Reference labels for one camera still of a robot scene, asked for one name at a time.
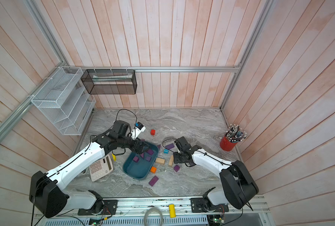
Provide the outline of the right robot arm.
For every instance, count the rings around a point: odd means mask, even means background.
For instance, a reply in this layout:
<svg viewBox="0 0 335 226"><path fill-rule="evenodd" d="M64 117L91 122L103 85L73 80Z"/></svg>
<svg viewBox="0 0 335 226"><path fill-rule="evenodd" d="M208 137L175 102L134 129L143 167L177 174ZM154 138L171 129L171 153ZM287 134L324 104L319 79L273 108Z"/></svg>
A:
<svg viewBox="0 0 335 226"><path fill-rule="evenodd" d="M193 212L209 212L217 208L225 209L227 205L240 210L259 193L259 188L243 162L230 162L213 156L202 147L191 146L185 137L174 141L177 152L173 153L175 164L187 167L201 166L215 174L221 181L222 188L208 190L202 198L194 198Z"/></svg>

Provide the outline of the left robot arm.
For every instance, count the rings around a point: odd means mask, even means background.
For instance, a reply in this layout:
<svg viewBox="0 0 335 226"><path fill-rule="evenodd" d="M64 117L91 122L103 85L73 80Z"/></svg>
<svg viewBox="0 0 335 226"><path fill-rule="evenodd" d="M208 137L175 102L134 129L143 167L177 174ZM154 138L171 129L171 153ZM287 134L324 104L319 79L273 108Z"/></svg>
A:
<svg viewBox="0 0 335 226"><path fill-rule="evenodd" d="M138 138L145 126L137 122L132 131L129 123L116 120L107 131L93 136L89 145L66 162L46 173L36 172L31 178L29 200L46 218L52 218L64 210L85 209L93 215L104 210L103 198L95 191L68 192L66 187L83 170L104 158L117 148L128 148L142 154L148 145Z"/></svg>

